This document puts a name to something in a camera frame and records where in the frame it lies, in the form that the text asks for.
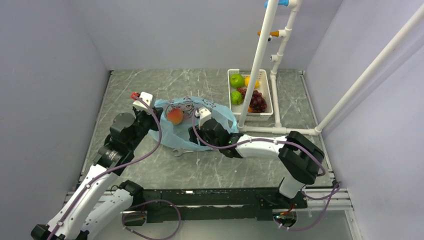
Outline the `orange red fake peach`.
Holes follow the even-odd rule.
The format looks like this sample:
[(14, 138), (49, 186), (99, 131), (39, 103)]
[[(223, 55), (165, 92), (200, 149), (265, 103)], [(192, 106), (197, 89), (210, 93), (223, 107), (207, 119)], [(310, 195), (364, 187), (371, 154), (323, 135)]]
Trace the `orange red fake peach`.
[(167, 114), (166, 118), (173, 125), (179, 125), (184, 120), (184, 113), (180, 108), (172, 108)]

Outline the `light blue cartoon plastic bag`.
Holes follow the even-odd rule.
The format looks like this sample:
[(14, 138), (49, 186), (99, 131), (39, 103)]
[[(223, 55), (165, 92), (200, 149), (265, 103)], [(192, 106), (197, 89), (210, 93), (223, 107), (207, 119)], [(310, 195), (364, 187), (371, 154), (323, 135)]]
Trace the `light blue cartoon plastic bag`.
[[(157, 99), (154, 103), (156, 108), (162, 108), (159, 123), (162, 130), (161, 144), (172, 149), (183, 149), (189, 151), (203, 152), (211, 148), (190, 141), (189, 128), (192, 127), (193, 112), (196, 108), (203, 107), (209, 109), (211, 116), (220, 123), (228, 132), (237, 133), (237, 119), (232, 110), (199, 96), (178, 97), (171, 100)], [(180, 124), (174, 125), (167, 119), (167, 114), (173, 109), (180, 109), (183, 113), (183, 120)]]

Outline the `dark fake fruit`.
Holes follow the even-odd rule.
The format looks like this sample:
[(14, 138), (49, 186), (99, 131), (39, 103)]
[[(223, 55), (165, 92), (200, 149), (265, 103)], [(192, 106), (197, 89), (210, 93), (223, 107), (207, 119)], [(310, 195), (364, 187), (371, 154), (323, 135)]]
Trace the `dark fake fruit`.
[(252, 113), (264, 113), (268, 107), (266, 100), (261, 92), (254, 90), (251, 96), (249, 107), (252, 108)]

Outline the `green fake apple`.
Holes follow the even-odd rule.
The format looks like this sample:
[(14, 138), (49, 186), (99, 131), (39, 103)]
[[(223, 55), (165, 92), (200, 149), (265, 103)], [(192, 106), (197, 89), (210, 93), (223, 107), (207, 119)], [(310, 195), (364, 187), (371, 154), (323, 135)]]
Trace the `green fake apple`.
[(229, 84), (232, 88), (238, 89), (245, 86), (245, 79), (239, 73), (234, 73), (229, 77)]

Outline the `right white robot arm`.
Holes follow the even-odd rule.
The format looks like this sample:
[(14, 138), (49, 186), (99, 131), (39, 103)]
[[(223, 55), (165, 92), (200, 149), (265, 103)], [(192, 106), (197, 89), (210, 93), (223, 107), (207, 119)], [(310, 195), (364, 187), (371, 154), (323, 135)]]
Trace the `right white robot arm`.
[(289, 207), (298, 192), (316, 178), (326, 174), (324, 152), (298, 131), (280, 137), (253, 137), (228, 132), (211, 118), (202, 124), (193, 123), (188, 129), (189, 140), (201, 146), (218, 150), (228, 158), (265, 158), (281, 161), (288, 171), (275, 194), (276, 203)]

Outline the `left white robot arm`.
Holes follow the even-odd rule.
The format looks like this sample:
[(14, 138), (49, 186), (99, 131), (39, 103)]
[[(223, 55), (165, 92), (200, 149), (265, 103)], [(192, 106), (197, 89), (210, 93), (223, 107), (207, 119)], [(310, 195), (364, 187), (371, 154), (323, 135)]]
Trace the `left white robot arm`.
[(37, 224), (30, 236), (34, 240), (92, 240), (121, 211), (139, 209), (144, 189), (130, 180), (99, 207), (96, 204), (134, 159), (135, 149), (149, 131), (159, 131), (162, 113), (161, 107), (134, 107), (133, 113), (118, 114), (75, 193), (47, 224)]

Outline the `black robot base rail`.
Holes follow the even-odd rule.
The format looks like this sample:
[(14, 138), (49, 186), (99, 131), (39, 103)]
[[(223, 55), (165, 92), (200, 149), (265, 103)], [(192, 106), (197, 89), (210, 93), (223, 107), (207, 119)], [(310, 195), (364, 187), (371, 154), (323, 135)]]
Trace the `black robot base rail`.
[(126, 209), (130, 226), (165, 221), (256, 219), (308, 207), (305, 197), (282, 196), (276, 187), (145, 189)]

